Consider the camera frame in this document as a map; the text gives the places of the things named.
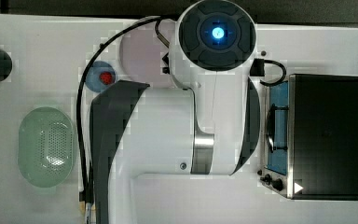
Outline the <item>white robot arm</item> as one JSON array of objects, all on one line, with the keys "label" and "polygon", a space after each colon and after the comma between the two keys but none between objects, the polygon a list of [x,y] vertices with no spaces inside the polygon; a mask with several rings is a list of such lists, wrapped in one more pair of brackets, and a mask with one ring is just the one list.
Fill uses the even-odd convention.
[{"label": "white robot arm", "polygon": [[132,181],[143,174],[233,175],[254,152],[260,102],[250,79],[251,16],[228,0],[201,0],[174,26],[174,86],[120,80],[91,103],[96,224],[136,224]]}]

